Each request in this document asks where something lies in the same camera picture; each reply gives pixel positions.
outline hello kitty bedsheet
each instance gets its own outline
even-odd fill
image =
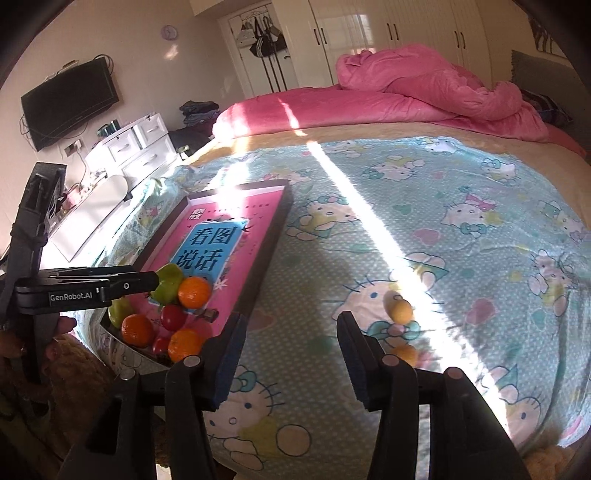
[[[186,192],[276,178],[290,180],[294,204],[229,399],[206,414],[219,462],[247,478],[366,477],[379,414],[353,395],[336,342],[344,310],[386,352],[420,368],[462,368],[520,449],[587,432],[591,234],[548,180],[510,155],[415,137],[182,166],[147,187],[97,264],[130,263]],[[384,308],[397,293],[415,308],[406,325]],[[161,368],[102,333],[100,316],[85,317],[83,339],[107,364]]]

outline sunlight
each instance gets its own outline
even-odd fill
[[[434,305],[432,301],[426,301],[430,297],[426,293],[425,286],[419,277],[408,268],[404,259],[405,252],[402,252],[383,221],[374,213],[373,206],[363,199],[347,175],[326,155],[318,142],[309,141],[306,145],[316,161],[335,183],[340,194],[347,198],[355,215],[388,265],[388,269],[395,274],[397,292],[413,306],[414,314],[420,319],[421,329],[441,332],[441,335],[431,335],[428,339],[430,346],[440,357],[440,370],[443,371],[448,367],[461,368],[472,382],[478,380],[476,372],[482,370],[483,383],[489,385],[486,396],[487,403],[504,429],[508,430],[506,404],[499,398],[498,390],[495,391],[495,380],[491,377],[486,366],[481,363],[478,353],[460,335],[453,339],[450,338],[447,330],[453,331],[455,325],[448,320],[444,313],[436,311],[438,305]]]
[[[178,45],[176,43],[173,44],[172,47],[166,52],[164,58],[166,60],[173,60],[178,55]]]
[[[247,191],[237,189],[236,185],[247,183],[248,176],[246,161],[239,161],[228,168],[220,168],[209,182],[207,189],[218,189],[220,195],[217,203],[222,209],[242,207]]]
[[[240,137],[234,139],[232,145],[232,156],[241,157],[243,155],[246,155],[246,153],[249,152],[248,145],[250,144],[250,142],[250,137]]]
[[[285,114],[290,121],[290,127],[293,130],[293,133],[295,133],[298,137],[307,137],[307,135],[302,130],[300,130],[300,123],[298,122],[298,119],[294,115],[294,112],[291,110],[290,106],[281,100],[279,100],[279,102],[281,103],[281,106],[283,107],[283,110],[285,110]]]

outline red tomato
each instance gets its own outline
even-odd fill
[[[187,320],[187,314],[178,305],[165,305],[160,313],[162,326],[169,332],[176,332],[184,325],[185,320]]]
[[[168,352],[168,344],[170,343],[170,338],[166,337],[158,337],[154,341],[152,345],[152,352],[154,355],[166,355]]]

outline yellow fruit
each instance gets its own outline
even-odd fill
[[[388,314],[394,323],[406,325],[413,319],[413,306],[404,299],[397,300]]]
[[[397,346],[391,353],[396,355],[400,360],[404,360],[411,367],[415,367],[417,364],[418,352],[412,345],[406,344]]]

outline finger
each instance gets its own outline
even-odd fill
[[[61,347],[60,344],[57,343],[56,340],[52,340],[47,344],[45,347],[45,357],[50,361],[53,362],[57,360],[61,355]]]
[[[76,325],[77,325],[76,319],[74,319],[72,317],[60,317],[59,322],[57,322],[55,335],[61,335],[62,333],[69,333],[76,327]]]
[[[14,332],[0,331],[0,356],[18,358],[25,352],[24,344]]]

